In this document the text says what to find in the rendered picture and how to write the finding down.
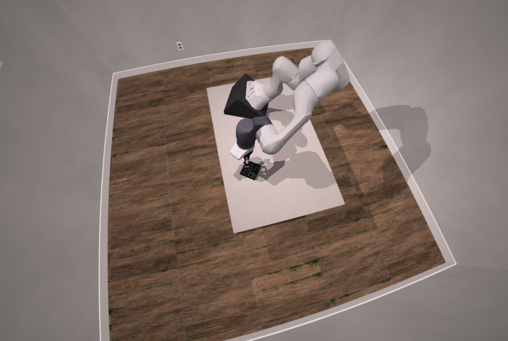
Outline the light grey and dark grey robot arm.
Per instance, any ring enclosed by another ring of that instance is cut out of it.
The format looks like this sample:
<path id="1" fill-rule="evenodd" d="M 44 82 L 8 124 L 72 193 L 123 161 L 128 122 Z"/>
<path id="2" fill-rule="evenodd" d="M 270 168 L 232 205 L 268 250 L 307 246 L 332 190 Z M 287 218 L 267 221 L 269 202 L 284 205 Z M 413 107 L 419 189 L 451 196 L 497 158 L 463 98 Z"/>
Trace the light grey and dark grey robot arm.
<path id="1" fill-rule="evenodd" d="M 247 81 L 246 100 L 254 109 L 261 110 L 282 93 L 285 83 L 294 90 L 293 120 L 278 134 L 266 116 L 241 119 L 236 127 L 237 140 L 230 154 L 238 160 L 242 159 L 253 151 L 256 139 L 262 152 L 276 154 L 310 120 L 314 107 L 331 92 L 345 88 L 349 81 L 344 60 L 331 40 L 316 45 L 311 55 L 303 58 L 298 67 L 290 59 L 278 57 L 272 65 L 272 77 L 268 82 Z"/>

